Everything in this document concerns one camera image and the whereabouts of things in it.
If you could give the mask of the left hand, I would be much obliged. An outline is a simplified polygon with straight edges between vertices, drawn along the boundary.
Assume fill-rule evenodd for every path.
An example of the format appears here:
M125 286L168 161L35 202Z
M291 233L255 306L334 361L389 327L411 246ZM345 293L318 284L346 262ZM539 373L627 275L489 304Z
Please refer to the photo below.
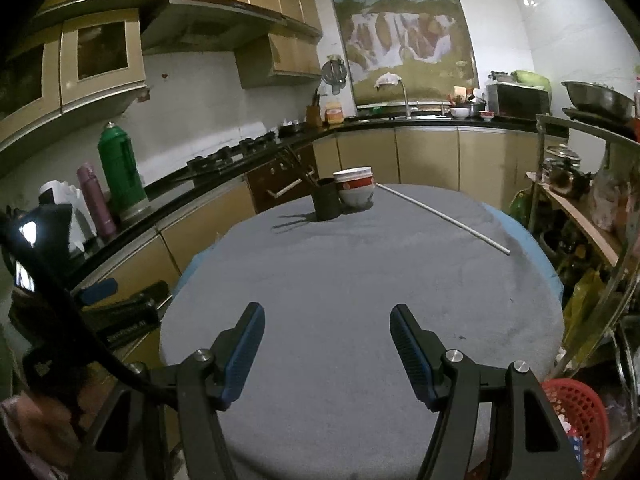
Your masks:
M73 463L79 442L70 423L70 411L63 404L23 392L2 406L9 409L18 436L29 452L61 469Z

